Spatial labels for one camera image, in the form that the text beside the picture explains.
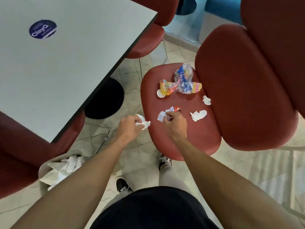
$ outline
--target white table top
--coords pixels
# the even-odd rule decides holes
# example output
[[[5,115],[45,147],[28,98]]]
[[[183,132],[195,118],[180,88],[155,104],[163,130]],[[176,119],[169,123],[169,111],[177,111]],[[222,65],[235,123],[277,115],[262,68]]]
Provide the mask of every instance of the white table top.
[[[130,0],[0,0],[0,111],[51,142],[155,15]],[[57,31],[33,38],[42,19]]]

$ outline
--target sticker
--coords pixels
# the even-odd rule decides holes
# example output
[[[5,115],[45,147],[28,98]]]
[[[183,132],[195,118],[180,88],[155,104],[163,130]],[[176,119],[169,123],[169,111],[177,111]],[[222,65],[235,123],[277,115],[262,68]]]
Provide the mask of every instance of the sticker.
[[[55,22],[51,20],[40,20],[30,27],[29,33],[33,38],[43,39],[53,35],[56,30],[57,25]]]

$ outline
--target black sneaker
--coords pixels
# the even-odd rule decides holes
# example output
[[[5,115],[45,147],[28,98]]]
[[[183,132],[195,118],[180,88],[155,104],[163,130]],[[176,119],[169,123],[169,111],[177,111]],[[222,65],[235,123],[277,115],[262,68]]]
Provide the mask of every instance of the black sneaker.
[[[161,157],[158,158],[158,160],[160,160],[159,171],[160,171],[162,165],[164,165],[166,163],[169,163],[171,165],[171,159],[168,157],[165,157],[163,154]]]
[[[119,193],[121,193],[122,191],[127,191],[129,193],[133,192],[122,176],[116,178],[116,189]]]

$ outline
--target black shirt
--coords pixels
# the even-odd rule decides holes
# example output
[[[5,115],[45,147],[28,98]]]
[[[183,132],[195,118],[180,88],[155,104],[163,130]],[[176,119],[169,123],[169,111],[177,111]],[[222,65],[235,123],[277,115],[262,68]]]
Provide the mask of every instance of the black shirt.
[[[218,229],[194,196],[173,187],[129,194],[102,212],[90,227],[102,228]]]

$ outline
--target black table base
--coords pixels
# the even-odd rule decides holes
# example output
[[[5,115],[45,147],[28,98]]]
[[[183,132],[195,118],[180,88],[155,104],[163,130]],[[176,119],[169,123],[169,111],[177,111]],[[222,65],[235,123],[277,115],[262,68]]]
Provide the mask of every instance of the black table base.
[[[177,15],[191,14],[196,10],[197,3],[195,0],[180,0],[176,11]]]
[[[124,101],[122,85],[113,78],[108,78],[103,87],[85,107],[85,115],[91,119],[105,119],[115,114]]]

